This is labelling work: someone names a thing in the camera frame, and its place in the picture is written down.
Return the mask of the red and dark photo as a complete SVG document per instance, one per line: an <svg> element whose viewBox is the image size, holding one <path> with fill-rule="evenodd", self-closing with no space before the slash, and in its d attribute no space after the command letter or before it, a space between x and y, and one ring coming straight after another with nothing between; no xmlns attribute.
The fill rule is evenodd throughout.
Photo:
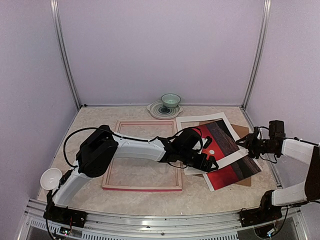
<svg viewBox="0 0 320 240"><path fill-rule="evenodd" d="M208 157L214 157L219 165L218 170L203 175L209 187L219 190L262 171L258 163L247 155L222 167L222 159L240 149L224 120L203 122L198 128L204 138L212 139L212 142L202 152Z"/></svg>

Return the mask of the white photo mat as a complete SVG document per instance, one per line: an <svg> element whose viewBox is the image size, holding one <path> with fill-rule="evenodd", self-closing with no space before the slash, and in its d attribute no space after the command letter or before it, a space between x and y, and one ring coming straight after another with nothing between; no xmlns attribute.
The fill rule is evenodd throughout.
<svg viewBox="0 0 320 240"><path fill-rule="evenodd" d="M239 135L231 126L224 112L219 112L219 113L209 114L209 115L199 115L199 116L179 116L175 119L175 122L176 122L177 130L180 131L183 129L182 123L216 121L216 120L224 121L234 141L237 141L240 139ZM229 154L220 160L216 160L218 169L220 170L224 167L227 167L228 165L240 160L241 158L247 155L248 155L248 150L240 146L239 150L235 151L234 153Z"/></svg>

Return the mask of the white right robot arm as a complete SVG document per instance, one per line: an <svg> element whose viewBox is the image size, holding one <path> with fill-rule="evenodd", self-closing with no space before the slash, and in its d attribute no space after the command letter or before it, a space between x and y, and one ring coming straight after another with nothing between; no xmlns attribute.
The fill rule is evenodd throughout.
<svg viewBox="0 0 320 240"><path fill-rule="evenodd" d="M300 182L267 191L256 210L256 218L266 222L282 207L301 206L320 202L320 144L287 137L285 123L271 120L268 126L255 126L252 133L240 138L236 144L257 159L273 155L276 159L293 160L303 167Z"/></svg>

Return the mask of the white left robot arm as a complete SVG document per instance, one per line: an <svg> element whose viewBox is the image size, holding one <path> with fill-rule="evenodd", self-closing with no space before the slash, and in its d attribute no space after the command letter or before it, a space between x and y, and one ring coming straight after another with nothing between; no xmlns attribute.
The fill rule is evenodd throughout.
<svg viewBox="0 0 320 240"><path fill-rule="evenodd" d="M114 132L108 125L91 127L92 134L80 145L74 162L63 152L70 169L58 185L47 194L49 212L63 223L70 218L66 208L76 193L90 180L106 173L113 159L134 158L173 165L180 161L185 167L210 173L219 169L213 156L203 152L206 144L198 127L187 127L172 136L152 139L134 138Z"/></svg>

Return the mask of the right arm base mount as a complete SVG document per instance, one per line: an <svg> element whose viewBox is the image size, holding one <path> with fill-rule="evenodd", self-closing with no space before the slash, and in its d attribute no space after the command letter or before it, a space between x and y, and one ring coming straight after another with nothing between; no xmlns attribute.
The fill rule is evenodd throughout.
<svg viewBox="0 0 320 240"><path fill-rule="evenodd" d="M274 190L268 190L264 193L257 208L242 208L239 212L240 223L242 227L259 225L280 219L282 215L282 207L272 204L272 193Z"/></svg>

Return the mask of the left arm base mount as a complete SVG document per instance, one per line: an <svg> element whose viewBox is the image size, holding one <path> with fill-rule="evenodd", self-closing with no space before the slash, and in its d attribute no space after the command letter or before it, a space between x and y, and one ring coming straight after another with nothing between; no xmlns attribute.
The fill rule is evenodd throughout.
<svg viewBox="0 0 320 240"><path fill-rule="evenodd" d="M47 205L43 214L46 220L68 225L70 227L84 228L88 213L81 210L59 207L53 202L57 190L50 190L46 195Z"/></svg>

